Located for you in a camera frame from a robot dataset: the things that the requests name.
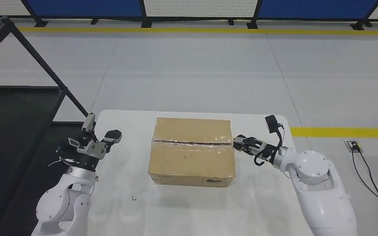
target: pegboard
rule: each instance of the pegboard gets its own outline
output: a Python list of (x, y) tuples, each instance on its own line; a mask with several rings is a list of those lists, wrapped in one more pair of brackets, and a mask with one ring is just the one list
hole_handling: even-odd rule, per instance
[(372, 13), (369, 19), (378, 19), (378, 8)]
[(21, 0), (0, 0), (0, 15), (30, 15)]
[(148, 17), (253, 17), (258, 0), (145, 0)]

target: cable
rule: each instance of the cable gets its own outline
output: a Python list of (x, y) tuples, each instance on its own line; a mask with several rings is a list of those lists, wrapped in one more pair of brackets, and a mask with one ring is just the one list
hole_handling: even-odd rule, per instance
[(284, 142), (284, 139), (285, 139), (285, 128), (284, 126), (281, 126), (282, 130), (283, 130), (283, 135), (282, 135), (282, 142)]
[(95, 187), (96, 187), (96, 183), (94, 182), (94, 183), (93, 183), (93, 189), (92, 189), (92, 192), (90, 193), (89, 196), (92, 196), (93, 192), (95, 191), (95, 190), (94, 190)]
[[(367, 186), (367, 184), (365, 183), (365, 181), (364, 181), (364, 180), (362, 179), (362, 177), (360, 176), (360, 173), (359, 173), (359, 171), (358, 171), (357, 168), (356, 168), (356, 163), (354, 162), (354, 152), (353, 152), (353, 150), (352, 150), (352, 160), (353, 160), (354, 169), (356, 170), (356, 173), (357, 173), (357, 175), (360, 177), (362, 183), (365, 185), (365, 187), (366, 187), (370, 192), (372, 192), (372, 194), (374, 194), (374, 195), (378, 198), (378, 195), (377, 195), (375, 192), (373, 192), (373, 191)], [(368, 164), (366, 163), (366, 161), (365, 161), (365, 164), (366, 164), (367, 169), (369, 170), (369, 174), (370, 174), (370, 176), (371, 176), (372, 173), (371, 173), (370, 168), (369, 168)]]
[(286, 173), (285, 172), (283, 172), (283, 174), (286, 176), (286, 178), (288, 178), (288, 179), (291, 179), (290, 177), (288, 177), (287, 175), (286, 175)]
[(373, 185), (374, 185), (374, 188), (375, 188), (376, 191), (378, 192), (378, 188), (377, 188), (376, 183), (375, 183), (374, 180), (373, 180), (373, 175), (372, 175), (372, 172), (370, 171), (370, 167), (369, 167), (369, 165), (367, 164), (367, 162), (366, 162), (364, 156), (362, 155), (361, 151), (360, 151), (360, 150), (357, 150), (357, 151), (359, 152), (359, 154), (361, 155), (362, 159), (364, 160), (364, 162), (365, 162), (365, 164), (366, 164), (366, 166), (367, 166), (367, 169), (369, 170), (369, 177), (370, 177), (370, 180), (372, 181), (372, 183), (373, 183)]

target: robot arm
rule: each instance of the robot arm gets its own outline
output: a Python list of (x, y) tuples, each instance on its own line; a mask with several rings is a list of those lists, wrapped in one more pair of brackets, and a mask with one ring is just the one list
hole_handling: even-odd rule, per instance
[[(274, 116), (266, 118), (270, 133), (279, 133), (281, 127)], [(281, 172), (288, 171), (304, 218), (315, 236), (357, 236), (356, 217), (335, 166), (322, 154), (314, 151), (295, 153), (291, 148), (272, 146), (254, 137), (239, 135), (234, 139), (234, 148), (266, 160)], [(310, 191), (329, 178), (331, 188)]]
[[(94, 134), (94, 126), (95, 115), (91, 113), (83, 124), (82, 135), (78, 140), (69, 138), (68, 151), (60, 153), (61, 156), (67, 155), (67, 158), (60, 157), (60, 160), (69, 167), (59, 183), (39, 200), (35, 212), (38, 224), (32, 235), (87, 235), (90, 189), (98, 180), (96, 166), (110, 152), (111, 146), (122, 138), (120, 131), (111, 130), (99, 141)], [(71, 224), (63, 230), (59, 222), (65, 221)]]

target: yellow tape stripe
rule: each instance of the yellow tape stripe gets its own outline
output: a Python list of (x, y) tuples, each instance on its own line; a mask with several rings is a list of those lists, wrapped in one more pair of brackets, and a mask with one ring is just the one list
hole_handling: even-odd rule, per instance
[(378, 35), (378, 31), (309, 30), (309, 29), (238, 29), (238, 28), (77, 28), (19, 27), (24, 32), (65, 33), (218, 33), (218, 34), (309, 34), (309, 35)]
[(292, 127), (293, 137), (368, 137), (378, 138), (378, 128)]

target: blue partition wall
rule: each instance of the blue partition wall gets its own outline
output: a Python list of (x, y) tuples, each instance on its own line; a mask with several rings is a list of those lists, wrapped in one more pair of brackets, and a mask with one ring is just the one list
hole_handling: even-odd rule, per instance
[(140, 17), (138, 0), (28, 0), (38, 16)]
[(377, 0), (263, 0), (259, 18), (362, 19)]

